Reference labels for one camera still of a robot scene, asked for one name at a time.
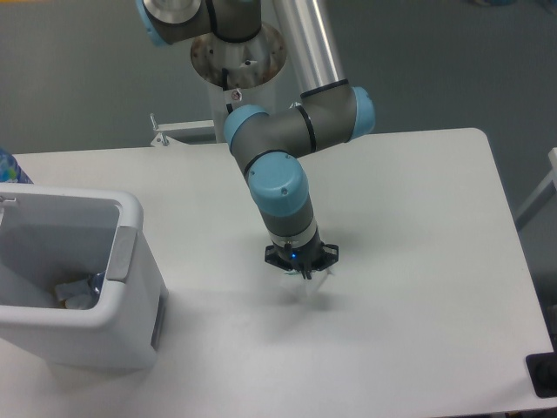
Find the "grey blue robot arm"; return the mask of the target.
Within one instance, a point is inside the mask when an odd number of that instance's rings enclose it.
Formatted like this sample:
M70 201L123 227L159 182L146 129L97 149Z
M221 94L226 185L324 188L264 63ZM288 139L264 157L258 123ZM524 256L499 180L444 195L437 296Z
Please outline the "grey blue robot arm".
M238 164L272 243L265 261L310 279L335 264L339 249L319 236L300 159L371 132L375 110L339 61L321 1L277 1L278 25L263 21L259 1L140 1L154 44L191 42L191 63L220 89L212 107L217 137ZM270 113L249 91L292 62L300 100Z

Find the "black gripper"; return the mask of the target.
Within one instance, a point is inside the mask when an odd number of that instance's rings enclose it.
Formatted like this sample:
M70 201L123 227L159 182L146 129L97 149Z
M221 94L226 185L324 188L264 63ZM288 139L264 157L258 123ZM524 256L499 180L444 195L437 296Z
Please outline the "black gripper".
M291 274L301 274L311 280L314 272L322 272L339 261L339 247L322 242L315 233L306 244L293 247L290 243L265 248L265 263Z

